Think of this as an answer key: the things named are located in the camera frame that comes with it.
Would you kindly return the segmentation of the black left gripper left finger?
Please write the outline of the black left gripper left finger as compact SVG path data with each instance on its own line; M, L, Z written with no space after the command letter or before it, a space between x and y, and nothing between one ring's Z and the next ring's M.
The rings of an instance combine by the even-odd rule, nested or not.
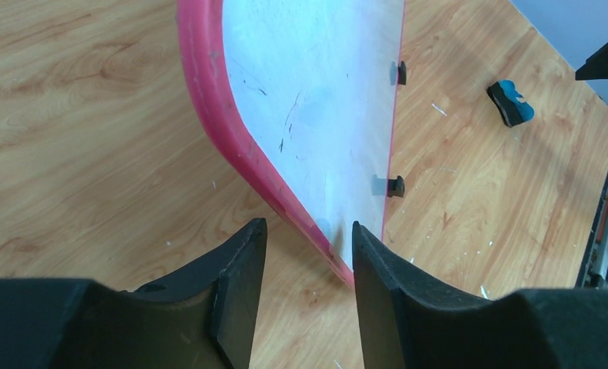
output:
M246 368L266 246L255 218L135 291L0 278L0 368Z

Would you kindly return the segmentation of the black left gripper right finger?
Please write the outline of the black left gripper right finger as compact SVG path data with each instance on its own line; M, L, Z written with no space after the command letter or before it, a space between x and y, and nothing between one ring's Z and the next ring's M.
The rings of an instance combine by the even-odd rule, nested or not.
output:
M520 289L488 300L352 230L367 368L608 368L608 289Z

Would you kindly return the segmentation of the blue black foam eraser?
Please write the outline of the blue black foam eraser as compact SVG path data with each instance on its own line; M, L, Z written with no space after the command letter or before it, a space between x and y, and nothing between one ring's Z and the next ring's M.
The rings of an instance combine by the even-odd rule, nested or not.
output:
M524 101L513 81L507 79L496 81L487 88L486 92L508 128L527 123L534 118L533 107Z

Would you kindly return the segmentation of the pink framed whiteboard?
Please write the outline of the pink framed whiteboard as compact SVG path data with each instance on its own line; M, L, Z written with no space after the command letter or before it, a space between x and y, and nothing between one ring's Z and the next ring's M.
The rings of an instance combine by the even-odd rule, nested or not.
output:
M179 1L184 79L243 179L353 284L352 228L384 232L405 4Z

